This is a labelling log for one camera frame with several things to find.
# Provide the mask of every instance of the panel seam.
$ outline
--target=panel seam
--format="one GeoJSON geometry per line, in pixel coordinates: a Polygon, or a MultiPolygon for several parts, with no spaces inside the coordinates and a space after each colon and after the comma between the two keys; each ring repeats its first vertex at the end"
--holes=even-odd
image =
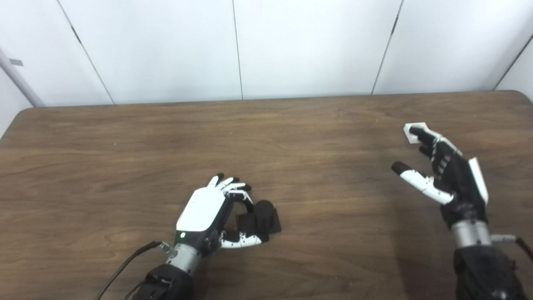
{"type": "Polygon", "coordinates": [[[240,98],[244,100],[243,93],[243,77],[240,71],[240,54],[239,54],[239,38],[237,37],[237,17],[235,17],[235,2],[231,0],[231,6],[233,7],[233,27],[235,28],[235,43],[237,44],[237,64],[239,65],[239,83],[240,83],[240,98]]]}
{"type": "Polygon", "coordinates": [[[383,62],[385,61],[385,56],[387,55],[387,50],[389,49],[389,45],[392,40],[392,35],[394,34],[394,30],[396,29],[396,24],[398,23],[398,19],[400,18],[400,12],[401,8],[403,6],[403,0],[400,2],[400,7],[398,8],[398,13],[396,14],[396,19],[394,20],[394,25],[392,25],[391,35],[389,36],[389,40],[387,41],[387,46],[385,47],[385,51],[383,52],[383,57],[381,58],[381,63],[379,64],[379,69],[377,70],[376,74],[376,80],[374,81],[374,85],[372,86],[372,92],[370,92],[370,95],[374,94],[374,90],[376,89],[377,80],[379,78],[379,74],[381,73],[381,68],[383,67],[383,62]]]}
{"type": "Polygon", "coordinates": [[[70,25],[70,28],[72,28],[72,31],[73,31],[74,34],[76,35],[76,38],[78,39],[79,44],[82,46],[83,52],[85,52],[85,55],[87,56],[87,59],[88,59],[89,62],[91,63],[91,66],[93,67],[94,72],[95,72],[96,75],[98,76],[98,79],[100,80],[100,83],[102,83],[102,86],[103,86],[104,90],[106,91],[107,96],[109,97],[109,100],[111,100],[111,103],[113,103],[113,104],[115,105],[116,103],[115,103],[115,101],[113,100],[113,97],[111,97],[111,94],[109,93],[109,90],[107,89],[106,84],[103,82],[102,77],[100,76],[100,73],[98,73],[98,70],[97,70],[96,67],[94,66],[93,60],[92,60],[91,57],[89,56],[89,53],[87,52],[87,49],[86,49],[85,46],[83,45],[82,40],[79,38],[79,36],[78,36],[76,30],[74,29],[74,26],[72,25],[72,22],[70,22],[70,19],[68,18],[68,15],[67,15],[67,13],[65,12],[65,9],[63,8],[63,5],[61,5],[61,2],[59,2],[59,0],[56,0],[56,1],[57,1],[57,3],[59,4],[59,7],[61,8],[61,11],[63,12],[63,15],[64,15],[65,18],[67,19],[67,22],[68,22],[68,24],[70,25]]]}
{"type": "Polygon", "coordinates": [[[511,68],[514,66],[514,64],[516,63],[516,61],[520,58],[520,56],[522,55],[522,53],[524,52],[524,50],[528,47],[528,45],[531,43],[531,40],[533,40],[533,35],[531,35],[531,37],[529,38],[529,40],[526,42],[526,44],[524,45],[524,47],[522,48],[522,50],[520,50],[520,52],[518,53],[518,55],[514,58],[513,62],[509,65],[509,68],[507,68],[507,70],[505,71],[505,73],[503,74],[502,78],[500,78],[500,80],[498,80],[498,82],[496,83],[496,85],[494,86],[494,88],[492,89],[493,91],[496,90],[496,88],[499,86],[499,84],[502,82],[503,78],[505,78],[505,76],[507,75],[507,73],[509,73],[509,71],[511,70],[511,68]]]}

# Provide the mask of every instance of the black fingertip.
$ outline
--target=black fingertip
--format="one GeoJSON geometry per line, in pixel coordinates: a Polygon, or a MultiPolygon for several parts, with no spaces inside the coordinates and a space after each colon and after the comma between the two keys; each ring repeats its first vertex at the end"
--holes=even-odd
{"type": "Polygon", "coordinates": [[[428,145],[422,145],[418,148],[418,150],[429,158],[433,156],[433,148],[428,145]]]}
{"type": "Polygon", "coordinates": [[[401,175],[405,171],[412,170],[412,168],[401,161],[397,161],[392,164],[391,169],[398,175],[401,175]]]}
{"type": "Polygon", "coordinates": [[[433,141],[435,140],[435,136],[427,133],[424,128],[421,127],[411,126],[411,128],[409,128],[409,132],[413,135],[416,135],[418,140],[426,145],[432,145],[433,141]]]}
{"type": "Polygon", "coordinates": [[[266,243],[270,240],[270,237],[266,233],[258,233],[255,236],[261,240],[261,243],[266,243]]]}
{"type": "Polygon", "coordinates": [[[411,126],[409,128],[409,132],[412,134],[412,135],[416,135],[416,136],[419,136],[421,133],[425,133],[426,131],[424,130],[424,128],[422,127],[418,127],[418,126],[411,126]]]}
{"type": "Polygon", "coordinates": [[[243,190],[243,191],[249,192],[249,191],[252,190],[252,187],[249,186],[249,185],[245,185],[243,187],[238,188],[238,190],[243,190]]]}
{"type": "Polygon", "coordinates": [[[224,178],[224,173],[218,173],[217,176],[219,178],[219,181],[216,184],[219,184],[220,181],[222,181],[222,178],[224,178]]]}

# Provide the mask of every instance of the wooden table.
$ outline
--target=wooden table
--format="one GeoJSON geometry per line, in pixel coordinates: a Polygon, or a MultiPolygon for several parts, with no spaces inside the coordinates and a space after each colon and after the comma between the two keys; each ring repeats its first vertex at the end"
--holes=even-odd
{"type": "MultiPolygon", "coordinates": [[[[93,299],[223,171],[283,231],[206,259],[197,299],[454,299],[438,205],[390,170],[430,172],[402,131],[421,121],[479,158],[491,232],[533,244],[533,106],[517,92],[33,108],[0,140],[0,298],[93,299]]],[[[501,247],[533,297],[531,262],[501,247]]],[[[164,260],[137,258],[104,298],[164,260]]]]}

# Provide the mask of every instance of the robotic finger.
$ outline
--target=robotic finger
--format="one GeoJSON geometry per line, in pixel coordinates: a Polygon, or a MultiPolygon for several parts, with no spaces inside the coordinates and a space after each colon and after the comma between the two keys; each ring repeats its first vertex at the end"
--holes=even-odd
{"type": "Polygon", "coordinates": [[[407,181],[407,183],[411,184],[424,195],[440,204],[447,204],[454,199],[454,195],[444,191],[444,185],[432,176],[424,176],[415,169],[399,161],[392,165],[392,170],[403,180],[407,181]]]}
{"type": "Polygon", "coordinates": [[[238,182],[239,182],[239,177],[230,177],[230,178],[224,179],[219,184],[217,184],[215,187],[222,191],[227,185],[232,184],[232,183],[238,183],[238,182]]]}
{"type": "Polygon", "coordinates": [[[254,212],[254,202],[245,190],[231,189],[227,190],[226,193],[230,199],[233,199],[235,202],[241,202],[242,204],[244,204],[248,213],[254,212]]]}
{"type": "Polygon", "coordinates": [[[431,159],[436,154],[435,147],[438,143],[447,145],[451,149],[451,152],[457,153],[459,156],[463,156],[463,153],[459,149],[457,149],[457,147],[452,144],[446,137],[444,137],[438,132],[430,130],[429,128],[421,128],[416,125],[413,125],[411,126],[411,128],[409,128],[409,133],[415,135],[418,140],[422,142],[423,145],[420,149],[421,152],[431,159]],[[422,151],[423,147],[425,149],[428,146],[433,147],[432,155],[428,155],[427,151],[422,151]]]}
{"type": "Polygon", "coordinates": [[[227,193],[231,190],[243,190],[243,191],[249,191],[251,190],[251,188],[249,188],[249,186],[245,183],[232,183],[232,184],[228,184],[227,186],[223,187],[222,188],[222,192],[223,193],[227,193]]]}
{"type": "Polygon", "coordinates": [[[220,182],[220,180],[222,180],[222,178],[224,178],[224,173],[218,173],[213,178],[211,178],[211,180],[207,184],[207,187],[215,187],[220,182]]]}
{"type": "Polygon", "coordinates": [[[220,248],[235,249],[251,247],[268,242],[268,234],[252,234],[247,236],[244,232],[225,231],[222,235],[220,248]]]}

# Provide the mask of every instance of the robotic hand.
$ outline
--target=robotic hand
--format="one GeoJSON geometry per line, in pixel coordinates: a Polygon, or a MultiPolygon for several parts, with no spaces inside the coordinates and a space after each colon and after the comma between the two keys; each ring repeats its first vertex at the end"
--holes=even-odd
{"type": "Polygon", "coordinates": [[[454,269],[457,274],[458,300],[526,299],[514,264],[491,245],[485,206],[488,192],[474,157],[463,153],[441,134],[420,127],[409,132],[422,142],[420,152],[431,160],[435,177],[426,176],[402,162],[392,170],[423,194],[441,204],[441,214],[452,230],[457,249],[454,269]]]}
{"type": "Polygon", "coordinates": [[[222,180],[224,174],[197,189],[176,223],[175,246],[163,243],[169,258],[148,273],[134,300],[192,299],[192,274],[200,260],[219,248],[254,246],[269,240],[269,233],[281,231],[276,209],[267,200],[254,205],[239,178],[222,180]],[[225,231],[234,203],[243,203],[247,214],[238,218],[238,231],[225,231]]]}

